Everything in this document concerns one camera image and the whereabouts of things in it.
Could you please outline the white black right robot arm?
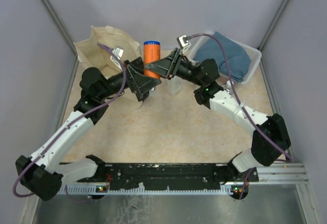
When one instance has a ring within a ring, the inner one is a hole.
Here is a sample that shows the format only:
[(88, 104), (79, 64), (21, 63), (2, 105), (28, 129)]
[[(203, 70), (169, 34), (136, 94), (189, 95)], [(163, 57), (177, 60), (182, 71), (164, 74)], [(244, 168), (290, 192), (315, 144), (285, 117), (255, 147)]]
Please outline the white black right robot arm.
[(283, 117), (277, 113), (269, 116), (238, 102), (216, 82), (220, 74), (215, 60), (206, 59), (196, 64), (176, 48), (167, 57), (146, 64), (145, 68), (162, 78), (177, 76), (198, 85), (194, 95), (199, 105), (227, 116), (252, 137), (251, 148), (221, 167), (222, 182), (240, 181), (246, 171), (258, 166), (268, 167), (286, 154), (291, 141)]

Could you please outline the orange blue tube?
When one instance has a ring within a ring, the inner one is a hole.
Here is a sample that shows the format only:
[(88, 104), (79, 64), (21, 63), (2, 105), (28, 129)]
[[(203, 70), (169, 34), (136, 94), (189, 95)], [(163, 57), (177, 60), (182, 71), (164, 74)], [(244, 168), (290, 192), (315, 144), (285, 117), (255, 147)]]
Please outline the orange blue tube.
[[(145, 41), (143, 54), (144, 54), (143, 61), (144, 61), (145, 65), (159, 60), (160, 59), (160, 43), (158, 41)], [(160, 79), (160, 75), (158, 75), (150, 70), (147, 70), (146, 68), (144, 68), (144, 75), (151, 77), (151, 78)]]

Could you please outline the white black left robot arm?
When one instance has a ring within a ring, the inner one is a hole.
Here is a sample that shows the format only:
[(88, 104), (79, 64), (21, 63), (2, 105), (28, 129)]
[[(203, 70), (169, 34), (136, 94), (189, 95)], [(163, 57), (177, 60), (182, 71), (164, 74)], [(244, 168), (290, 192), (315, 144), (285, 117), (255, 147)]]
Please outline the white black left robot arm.
[(62, 186), (82, 179), (99, 182), (106, 177), (105, 162), (88, 155), (79, 162), (62, 165), (60, 162), (72, 146), (104, 115), (108, 105), (125, 89), (130, 89), (139, 101), (144, 101), (159, 79), (145, 75), (141, 58), (121, 63), (122, 72), (105, 78), (96, 67), (84, 70), (80, 87), (81, 98), (60, 129), (31, 156), (20, 156), (16, 162), (18, 179), (43, 201), (52, 199)]

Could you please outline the white bottle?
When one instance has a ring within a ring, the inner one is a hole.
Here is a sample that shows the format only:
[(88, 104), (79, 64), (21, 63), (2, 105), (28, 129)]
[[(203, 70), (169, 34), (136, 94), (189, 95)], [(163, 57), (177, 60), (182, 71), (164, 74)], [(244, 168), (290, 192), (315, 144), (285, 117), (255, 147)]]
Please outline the white bottle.
[(182, 89), (182, 81), (179, 77), (174, 77), (167, 82), (168, 93), (172, 96), (176, 95)]

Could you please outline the cream canvas tote bag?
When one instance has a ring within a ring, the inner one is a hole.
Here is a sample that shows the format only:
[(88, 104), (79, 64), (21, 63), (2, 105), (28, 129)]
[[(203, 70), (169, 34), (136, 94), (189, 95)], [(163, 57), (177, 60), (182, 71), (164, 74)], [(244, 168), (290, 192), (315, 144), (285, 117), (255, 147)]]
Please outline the cream canvas tote bag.
[(99, 43), (111, 50), (116, 46), (121, 47), (124, 50), (120, 59), (122, 62), (133, 61), (137, 57), (141, 57), (139, 43), (126, 32), (110, 26), (92, 27), (88, 39), (74, 43), (78, 61), (85, 69), (98, 68), (105, 78), (110, 78), (122, 71), (110, 60), (111, 54), (98, 46)]

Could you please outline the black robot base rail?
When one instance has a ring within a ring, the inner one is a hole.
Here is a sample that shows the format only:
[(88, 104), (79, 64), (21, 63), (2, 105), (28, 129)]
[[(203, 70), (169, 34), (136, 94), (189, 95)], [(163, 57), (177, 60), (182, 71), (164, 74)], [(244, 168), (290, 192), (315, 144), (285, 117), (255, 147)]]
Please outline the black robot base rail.
[(230, 163), (107, 163), (80, 182), (104, 183), (98, 193), (219, 193), (231, 185), (228, 194), (243, 199), (258, 180), (255, 168), (239, 173)]

